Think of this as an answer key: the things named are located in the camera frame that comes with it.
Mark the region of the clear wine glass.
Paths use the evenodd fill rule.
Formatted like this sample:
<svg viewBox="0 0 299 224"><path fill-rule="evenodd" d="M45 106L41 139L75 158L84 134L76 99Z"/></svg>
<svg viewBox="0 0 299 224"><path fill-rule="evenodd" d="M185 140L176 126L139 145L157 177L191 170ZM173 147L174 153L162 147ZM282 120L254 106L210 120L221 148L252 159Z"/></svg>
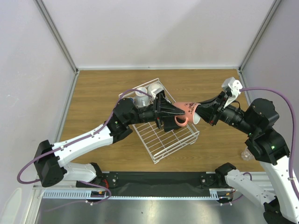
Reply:
<svg viewBox="0 0 299 224"><path fill-rule="evenodd" d="M252 159L254 159L253 154L249 151L248 148L245 148L244 151L241 153L241 158L244 161L250 161Z"/></svg>

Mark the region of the white speckled mug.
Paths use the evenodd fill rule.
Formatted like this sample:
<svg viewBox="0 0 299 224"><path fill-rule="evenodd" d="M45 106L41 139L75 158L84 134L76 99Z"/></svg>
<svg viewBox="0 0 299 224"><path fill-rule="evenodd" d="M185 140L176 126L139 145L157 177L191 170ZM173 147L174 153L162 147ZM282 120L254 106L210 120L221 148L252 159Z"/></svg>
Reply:
<svg viewBox="0 0 299 224"><path fill-rule="evenodd" d="M160 83L153 83L148 86L148 94L150 94L153 98L156 97L155 91L158 89L164 90L164 87Z"/></svg>

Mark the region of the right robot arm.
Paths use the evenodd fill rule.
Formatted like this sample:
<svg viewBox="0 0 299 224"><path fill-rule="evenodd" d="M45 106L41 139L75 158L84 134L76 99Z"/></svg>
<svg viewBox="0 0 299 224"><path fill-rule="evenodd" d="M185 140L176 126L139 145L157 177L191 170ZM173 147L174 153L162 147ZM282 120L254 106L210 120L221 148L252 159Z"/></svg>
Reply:
<svg viewBox="0 0 299 224"><path fill-rule="evenodd" d="M247 134L245 144L264 168L274 189L267 193L243 176L231 163L219 166L215 172L215 182L221 187L230 186L240 191L263 212L269 224L297 224L299 222L299 199L295 195L289 175L291 152L283 136L274 128L279 114L272 101L256 98L246 111L232 105L225 105L228 96L221 92L218 96L202 101L196 113L214 126L222 121Z"/></svg>

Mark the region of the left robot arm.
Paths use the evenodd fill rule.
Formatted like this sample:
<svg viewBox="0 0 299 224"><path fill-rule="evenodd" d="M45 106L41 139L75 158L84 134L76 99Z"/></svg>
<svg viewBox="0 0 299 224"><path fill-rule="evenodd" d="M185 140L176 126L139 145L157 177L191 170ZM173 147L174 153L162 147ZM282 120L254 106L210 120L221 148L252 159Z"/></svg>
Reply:
<svg viewBox="0 0 299 224"><path fill-rule="evenodd" d="M111 118L99 127L64 142L41 142L34 161L39 181L43 187L56 185L67 176L69 162L125 139L132 133L130 125L155 122L161 128L164 122L184 113L165 98L163 91L158 93L153 103L143 108L138 108L129 98L122 98L116 103Z"/></svg>

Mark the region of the clear plastic cup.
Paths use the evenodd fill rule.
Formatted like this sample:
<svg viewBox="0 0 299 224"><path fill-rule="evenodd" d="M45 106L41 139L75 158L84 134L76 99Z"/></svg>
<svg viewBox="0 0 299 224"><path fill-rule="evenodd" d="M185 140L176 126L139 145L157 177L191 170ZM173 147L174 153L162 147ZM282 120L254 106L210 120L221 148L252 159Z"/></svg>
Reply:
<svg viewBox="0 0 299 224"><path fill-rule="evenodd" d="M135 91L135 104L137 107L147 107L150 104L151 95L145 87L138 87Z"/></svg>

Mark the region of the red mug white interior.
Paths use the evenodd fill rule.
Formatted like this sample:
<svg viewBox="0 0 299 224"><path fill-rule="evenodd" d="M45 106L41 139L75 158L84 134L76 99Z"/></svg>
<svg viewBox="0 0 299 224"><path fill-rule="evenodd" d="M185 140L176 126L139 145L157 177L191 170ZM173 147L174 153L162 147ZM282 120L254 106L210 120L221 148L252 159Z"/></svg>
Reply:
<svg viewBox="0 0 299 224"><path fill-rule="evenodd" d="M199 123L200 116L196 113L196 109L200 105L200 103L176 102L174 103L174 105L185 112L184 115L174 117L175 123L178 126L184 127L188 123L192 123L194 125Z"/></svg>

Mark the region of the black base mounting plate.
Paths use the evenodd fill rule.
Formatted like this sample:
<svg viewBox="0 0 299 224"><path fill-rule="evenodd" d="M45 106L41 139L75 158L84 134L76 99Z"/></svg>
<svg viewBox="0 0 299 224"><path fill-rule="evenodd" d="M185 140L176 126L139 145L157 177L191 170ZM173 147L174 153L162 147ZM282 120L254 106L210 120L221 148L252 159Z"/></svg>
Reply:
<svg viewBox="0 0 299 224"><path fill-rule="evenodd" d="M108 183L113 196L199 197L209 189L226 188L215 173L206 172L109 172L93 183Z"/></svg>

